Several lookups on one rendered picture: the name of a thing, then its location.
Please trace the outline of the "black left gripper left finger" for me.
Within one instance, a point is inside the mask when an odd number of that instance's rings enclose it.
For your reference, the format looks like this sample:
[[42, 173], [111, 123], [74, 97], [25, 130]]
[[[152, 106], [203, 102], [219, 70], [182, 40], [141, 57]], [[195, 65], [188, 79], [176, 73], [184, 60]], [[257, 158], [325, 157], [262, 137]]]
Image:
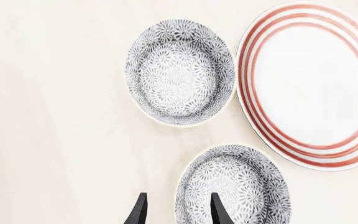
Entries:
[[139, 194], [134, 208], [125, 220], [124, 224], [145, 224], [147, 218], [147, 210], [147, 194], [145, 192], [142, 192]]

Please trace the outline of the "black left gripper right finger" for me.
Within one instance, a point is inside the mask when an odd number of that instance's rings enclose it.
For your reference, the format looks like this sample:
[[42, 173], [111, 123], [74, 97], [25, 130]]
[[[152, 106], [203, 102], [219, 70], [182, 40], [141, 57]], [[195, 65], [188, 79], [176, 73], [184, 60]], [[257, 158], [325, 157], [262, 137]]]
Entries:
[[213, 224], [234, 224], [216, 192], [211, 194], [210, 209]]

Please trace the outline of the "black-and-white patterned bowl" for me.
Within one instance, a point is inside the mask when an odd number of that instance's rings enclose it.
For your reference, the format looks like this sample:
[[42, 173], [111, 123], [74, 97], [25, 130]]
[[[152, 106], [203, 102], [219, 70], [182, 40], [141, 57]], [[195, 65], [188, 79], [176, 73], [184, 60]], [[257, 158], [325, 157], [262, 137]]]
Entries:
[[214, 192], [235, 224], [290, 224], [287, 183], [274, 161], [258, 149], [220, 145], [190, 162], [176, 189], [176, 223], [213, 224]]
[[139, 109], [176, 127], [215, 117], [230, 102], [237, 79], [226, 43], [185, 19], [163, 20], [140, 33], [128, 50], [124, 73]]

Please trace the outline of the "white plate with red rings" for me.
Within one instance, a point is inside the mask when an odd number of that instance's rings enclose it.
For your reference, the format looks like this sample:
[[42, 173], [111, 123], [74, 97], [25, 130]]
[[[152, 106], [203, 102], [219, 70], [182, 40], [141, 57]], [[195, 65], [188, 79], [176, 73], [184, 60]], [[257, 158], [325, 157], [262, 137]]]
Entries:
[[320, 171], [358, 167], [358, 21], [293, 1], [268, 9], [237, 50], [237, 94], [275, 152]]

